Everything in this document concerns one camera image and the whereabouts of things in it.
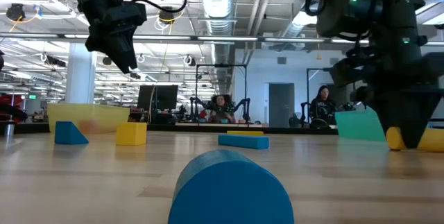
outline blue triangular block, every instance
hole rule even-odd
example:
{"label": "blue triangular block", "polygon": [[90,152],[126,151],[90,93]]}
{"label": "blue triangular block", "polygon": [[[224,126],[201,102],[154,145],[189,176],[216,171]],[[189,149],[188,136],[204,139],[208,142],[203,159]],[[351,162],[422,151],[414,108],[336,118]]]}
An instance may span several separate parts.
{"label": "blue triangular block", "polygon": [[88,144],[88,139],[70,121],[58,121],[55,123],[56,144]]}

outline black monitor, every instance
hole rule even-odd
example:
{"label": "black monitor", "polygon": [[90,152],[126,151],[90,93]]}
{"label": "black monitor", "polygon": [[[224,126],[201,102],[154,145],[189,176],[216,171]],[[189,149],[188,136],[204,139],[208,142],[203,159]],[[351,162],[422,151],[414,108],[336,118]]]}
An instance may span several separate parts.
{"label": "black monitor", "polygon": [[[149,109],[151,92],[154,85],[142,85],[139,90],[139,99],[137,100],[137,107],[141,109]],[[175,109],[178,97],[177,85],[156,85],[153,95],[151,109]]]}

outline gray door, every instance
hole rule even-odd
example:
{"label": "gray door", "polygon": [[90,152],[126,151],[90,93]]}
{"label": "gray door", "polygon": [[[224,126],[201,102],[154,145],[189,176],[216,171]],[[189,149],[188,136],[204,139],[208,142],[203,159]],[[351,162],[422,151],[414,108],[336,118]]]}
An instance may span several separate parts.
{"label": "gray door", "polygon": [[294,84],[270,84],[270,127],[288,128],[294,113]]}

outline blue rectangular block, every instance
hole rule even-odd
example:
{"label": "blue rectangular block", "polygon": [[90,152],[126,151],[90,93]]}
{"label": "blue rectangular block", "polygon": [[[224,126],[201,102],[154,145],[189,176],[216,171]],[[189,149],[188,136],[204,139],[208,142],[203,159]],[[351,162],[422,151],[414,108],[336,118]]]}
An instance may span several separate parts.
{"label": "blue rectangular block", "polygon": [[239,135],[219,135],[219,145],[242,148],[266,149],[269,146],[268,137],[247,137]]}
{"label": "blue rectangular block", "polygon": [[55,123],[54,142],[56,144],[87,144],[86,137],[70,121]]}

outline white column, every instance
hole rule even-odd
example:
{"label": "white column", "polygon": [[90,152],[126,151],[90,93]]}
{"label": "white column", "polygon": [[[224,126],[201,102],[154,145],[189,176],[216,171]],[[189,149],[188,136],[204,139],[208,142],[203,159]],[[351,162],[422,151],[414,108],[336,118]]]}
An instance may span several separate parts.
{"label": "white column", "polygon": [[97,53],[83,43],[69,45],[67,103],[93,103]]}

